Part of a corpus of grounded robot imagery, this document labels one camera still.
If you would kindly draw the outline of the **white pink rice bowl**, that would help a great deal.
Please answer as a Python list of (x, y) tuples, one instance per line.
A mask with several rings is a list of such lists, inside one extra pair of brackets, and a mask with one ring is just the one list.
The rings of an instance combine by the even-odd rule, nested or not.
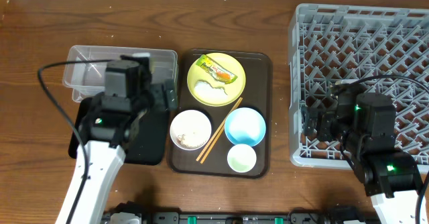
[(171, 140), (178, 148), (186, 151), (204, 146), (211, 134), (212, 125), (209, 118), (197, 110), (186, 110), (177, 114), (170, 125)]

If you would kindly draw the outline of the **white tissue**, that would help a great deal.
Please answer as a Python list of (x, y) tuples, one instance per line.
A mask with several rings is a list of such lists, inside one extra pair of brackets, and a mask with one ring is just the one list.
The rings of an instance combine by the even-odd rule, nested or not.
[(215, 104), (228, 99), (223, 87), (212, 87), (209, 82), (199, 80), (194, 85), (195, 95), (202, 101)]

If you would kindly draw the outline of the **green snack wrapper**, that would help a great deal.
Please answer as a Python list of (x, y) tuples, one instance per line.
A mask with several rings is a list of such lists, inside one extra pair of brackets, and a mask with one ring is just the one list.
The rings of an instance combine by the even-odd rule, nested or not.
[(231, 84), (238, 78), (237, 75), (233, 74), (226, 68), (223, 68), (218, 62), (205, 54), (200, 56), (196, 61), (196, 65), (211, 75), (216, 81), (226, 85)]

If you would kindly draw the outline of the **small white cup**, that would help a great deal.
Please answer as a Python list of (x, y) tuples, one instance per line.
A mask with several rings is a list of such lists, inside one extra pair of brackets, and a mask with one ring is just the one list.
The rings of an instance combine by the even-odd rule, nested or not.
[(227, 154), (229, 167), (238, 173), (246, 173), (253, 169), (257, 162), (255, 150), (246, 144), (233, 146)]

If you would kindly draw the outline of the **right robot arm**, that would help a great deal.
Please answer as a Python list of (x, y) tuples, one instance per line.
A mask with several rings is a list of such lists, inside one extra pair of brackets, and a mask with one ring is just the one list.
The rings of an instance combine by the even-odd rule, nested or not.
[(388, 96), (345, 90), (334, 111), (305, 107), (302, 115), (304, 135), (339, 142), (381, 223), (428, 222), (428, 181), (421, 179), (413, 157), (395, 148), (396, 110)]

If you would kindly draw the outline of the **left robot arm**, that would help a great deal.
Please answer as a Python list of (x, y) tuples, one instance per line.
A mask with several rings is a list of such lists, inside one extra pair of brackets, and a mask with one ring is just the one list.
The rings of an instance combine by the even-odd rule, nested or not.
[(160, 162), (168, 117), (177, 107), (172, 78), (153, 81), (148, 52), (107, 62), (105, 89), (80, 105), (76, 166), (57, 223), (99, 223), (119, 169)]

